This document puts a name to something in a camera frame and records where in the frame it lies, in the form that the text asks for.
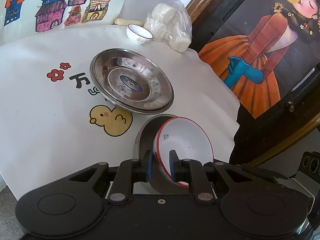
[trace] white bowl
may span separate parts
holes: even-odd
[[[128,25],[127,36],[130,41],[139,45],[146,44],[153,38],[151,32],[135,24]]]
[[[163,174],[171,180],[169,152],[175,150],[179,159],[193,159],[202,164],[213,162],[213,149],[204,130],[185,117],[173,117],[165,122],[153,141],[153,152]],[[188,187],[185,182],[177,184]]]

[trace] table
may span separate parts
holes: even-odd
[[[197,122],[208,134],[214,157],[229,160],[239,127],[233,93],[195,51],[179,53],[154,41],[136,45],[125,31],[112,25],[61,30],[0,47],[0,172],[17,199],[94,163],[116,166],[133,157],[135,137],[151,116],[133,113],[120,136],[90,123],[95,106],[115,107],[93,92],[89,75],[92,58],[109,48],[130,49],[156,63],[174,89],[166,113]],[[49,74],[53,69],[63,71],[62,80]],[[116,127],[116,133],[122,129]]]

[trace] orange skirt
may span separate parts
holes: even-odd
[[[199,57],[209,64],[216,75],[224,81],[228,76],[228,64],[230,63],[228,57],[242,57],[249,46],[247,36],[225,37],[206,44],[199,52]],[[252,62],[251,67],[260,70],[267,59],[264,54],[259,55]],[[273,71],[261,84],[256,84],[242,75],[231,88],[231,91],[254,119],[280,100],[278,83]]]

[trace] blue gloves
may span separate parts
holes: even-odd
[[[229,75],[224,81],[228,88],[231,88],[242,75],[245,75],[256,84],[261,83],[263,80],[262,71],[250,67],[250,65],[245,63],[242,58],[229,57],[228,59],[230,60],[230,63],[228,64]]]

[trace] white cable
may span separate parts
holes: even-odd
[[[311,205],[310,211],[309,211],[309,213],[308,213],[308,215],[309,215],[310,212],[311,212],[311,210],[312,210],[312,208],[313,208],[313,204],[314,204],[315,201],[316,201],[316,198],[315,198],[315,196],[314,196],[305,186],[303,186],[299,181],[297,181],[295,178],[292,178],[292,179],[293,179],[295,182],[297,182],[301,187],[303,187],[303,188],[305,189],[305,191],[308,192],[308,193],[312,196],[312,198],[313,198],[312,205]]]
[[[217,199],[217,195],[216,195],[216,193],[214,192],[213,187],[211,187],[211,189],[212,189],[212,192],[213,192],[213,194],[214,194],[215,199]]]

